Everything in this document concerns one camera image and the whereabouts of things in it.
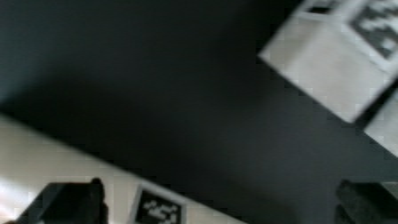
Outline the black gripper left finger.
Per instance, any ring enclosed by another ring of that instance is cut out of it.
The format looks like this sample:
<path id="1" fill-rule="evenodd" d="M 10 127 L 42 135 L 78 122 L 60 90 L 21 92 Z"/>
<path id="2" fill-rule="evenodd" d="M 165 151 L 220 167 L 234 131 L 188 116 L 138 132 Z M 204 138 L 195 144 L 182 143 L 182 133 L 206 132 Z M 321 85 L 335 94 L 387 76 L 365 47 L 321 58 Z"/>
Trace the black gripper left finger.
<path id="1" fill-rule="evenodd" d="M 108 224 L 101 179 L 49 182 L 14 224 Z"/>

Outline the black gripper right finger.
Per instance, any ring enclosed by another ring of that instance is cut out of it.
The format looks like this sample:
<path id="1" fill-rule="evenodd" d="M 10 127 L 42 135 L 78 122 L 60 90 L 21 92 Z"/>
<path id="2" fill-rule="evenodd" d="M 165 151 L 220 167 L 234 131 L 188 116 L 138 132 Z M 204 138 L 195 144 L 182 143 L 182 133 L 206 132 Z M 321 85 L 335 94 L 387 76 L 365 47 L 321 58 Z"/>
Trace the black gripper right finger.
<path id="1" fill-rule="evenodd" d="M 398 182 L 342 180 L 335 196 L 335 224 L 398 224 Z"/>

